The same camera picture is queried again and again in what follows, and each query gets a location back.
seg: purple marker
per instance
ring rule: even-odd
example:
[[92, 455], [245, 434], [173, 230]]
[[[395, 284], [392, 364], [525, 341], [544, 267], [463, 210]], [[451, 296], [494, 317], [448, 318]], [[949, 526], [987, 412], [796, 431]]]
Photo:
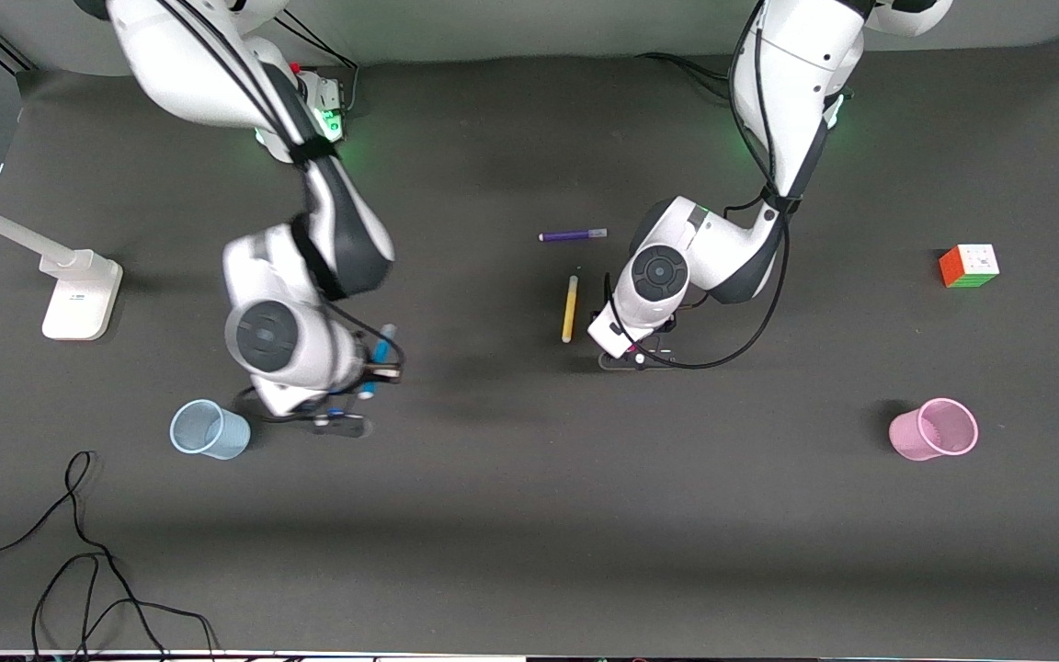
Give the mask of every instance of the purple marker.
[[568, 230], [567, 232], [542, 232], [538, 235], [539, 241], [576, 241], [578, 239], [602, 239], [606, 237], [606, 227], [598, 227], [596, 230]]

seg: plastic cup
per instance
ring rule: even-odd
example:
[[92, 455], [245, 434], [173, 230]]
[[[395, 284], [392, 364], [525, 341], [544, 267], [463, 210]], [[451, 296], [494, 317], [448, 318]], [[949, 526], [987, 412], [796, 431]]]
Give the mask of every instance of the plastic cup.
[[210, 455], [231, 460], [244, 452], [252, 429], [243, 415], [232, 414], [210, 400], [185, 402], [169, 422], [169, 441], [174, 448], [190, 455]]
[[890, 441], [901, 457], [916, 462], [966, 455], [979, 441], [979, 424], [962, 404], [934, 398], [909, 414], [898, 415], [890, 424]]

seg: rubik's cube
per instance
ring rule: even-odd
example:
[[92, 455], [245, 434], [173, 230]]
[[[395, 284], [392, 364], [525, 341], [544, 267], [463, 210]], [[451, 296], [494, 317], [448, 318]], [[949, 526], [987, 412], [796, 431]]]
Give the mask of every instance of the rubik's cube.
[[1000, 275], [991, 244], [958, 244], [937, 261], [947, 288], [977, 288]]

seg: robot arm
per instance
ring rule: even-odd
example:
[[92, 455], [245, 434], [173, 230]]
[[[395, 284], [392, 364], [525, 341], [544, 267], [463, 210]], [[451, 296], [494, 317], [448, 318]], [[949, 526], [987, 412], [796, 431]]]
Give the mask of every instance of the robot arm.
[[742, 229], [681, 197], [654, 205], [631, 240], [612, 299], [589, 327], [604, 351], [618, 358], [667, 322], [689, 284], [722, 304], [760, 292], [777, 252], [777, 228], [797, 210], [840, 91], [864, 52], [862, 26], [877, 13], [878, 25], [920, 34], [951, 1], [759, 1], [730, 76], [735, 122], [748, 143], [769, 155], [756, 220]]
[[354, 387], [365, 347], [328, 302], [378, 288], [394, 261], [385, 228], [354, 189], [281, 51], [240, 33], [282, 0], [108, 0], [143, 91], [189, 122], [256, 127], [302, 172], [306, 210], [223, 251], [227, 346], [273, 414]]

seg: yellow marker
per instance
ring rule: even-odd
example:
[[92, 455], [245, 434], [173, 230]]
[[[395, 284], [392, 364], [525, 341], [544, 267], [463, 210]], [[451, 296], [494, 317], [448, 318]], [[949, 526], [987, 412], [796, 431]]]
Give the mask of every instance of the yellow marker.
[[579, 276], [571, 276], [571, 286], [567, 288], [567, 316], [562, 318], [562, 342], [570, 343], [575, 334], [575, 305], [579, 302]]

